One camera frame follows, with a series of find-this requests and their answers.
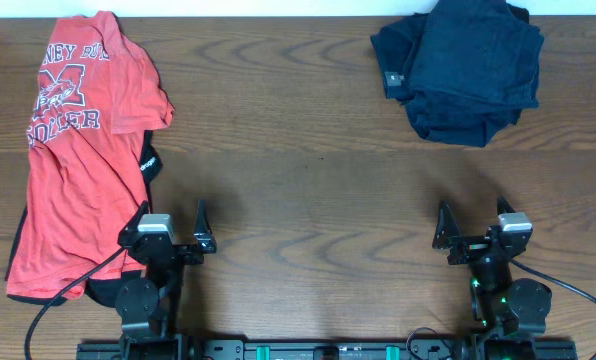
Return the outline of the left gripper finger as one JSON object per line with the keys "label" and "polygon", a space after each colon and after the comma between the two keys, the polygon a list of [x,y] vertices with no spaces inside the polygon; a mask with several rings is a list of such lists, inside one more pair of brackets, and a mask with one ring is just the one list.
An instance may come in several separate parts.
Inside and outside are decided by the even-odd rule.
{"label": "left gripper finger", "polygon": [[194,222],[194,235],[195,236],[212,236],[209,221],[207,219],[205,201],[203,199],[198,200],[197,214]]}
{"label": "left gripper finger", "polygon": [[132,233],[136,233],[138,231],[138,225],[142,217],[149,212],[149,203],[147,200],[143,201],[134,215],[130,218],[130,220],[124,225],[121,230],[122,235],[129,235]]}

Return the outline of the red soccer t-shirt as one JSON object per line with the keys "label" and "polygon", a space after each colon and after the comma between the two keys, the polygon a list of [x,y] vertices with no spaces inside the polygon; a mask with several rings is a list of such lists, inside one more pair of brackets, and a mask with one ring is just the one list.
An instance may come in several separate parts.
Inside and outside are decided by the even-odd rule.
{"label": "red soccer t-shirt", "polygon": [[147,52],[108,11],[56,22],[37,83],[28,213],[6,293],[70,300],[83,295],[83,275],[141,271],[117,237],[147,198],[144,132],[167,128],[174,108]]}

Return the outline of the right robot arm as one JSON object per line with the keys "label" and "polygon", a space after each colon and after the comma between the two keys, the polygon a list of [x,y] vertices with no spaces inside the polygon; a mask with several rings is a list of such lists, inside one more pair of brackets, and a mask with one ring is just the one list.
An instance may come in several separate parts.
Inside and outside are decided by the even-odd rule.
{"label": "right robot arm", "polygon": [[535,337],[546,331],[552,291],[529,278],[514,280],[510,263],[527,247],[533,225],[507,200],[497,200],[497,223],[483,235],[461,233],[450,205],[439,203],[432,247],[448,252],[450,265],[471,272],[474,320],[482,324],[455,347],[458,359],[535,359]]}

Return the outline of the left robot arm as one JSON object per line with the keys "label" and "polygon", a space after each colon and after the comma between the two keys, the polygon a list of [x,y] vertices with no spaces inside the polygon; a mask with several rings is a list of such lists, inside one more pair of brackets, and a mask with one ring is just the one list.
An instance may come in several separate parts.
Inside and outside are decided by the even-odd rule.
{"label": "left robot arm", "polygon": [[205,202],[198,201],[190,244],[177,244],[172,218],[151,214],[143,202],[118,236],[118,245],[145,266],[141,277],[124,283],[115,307],[122,319],[121,360],[201,359],[202,346],[177,332],[175,322],[182,294],[184,268],[204,263],[217,251]]}

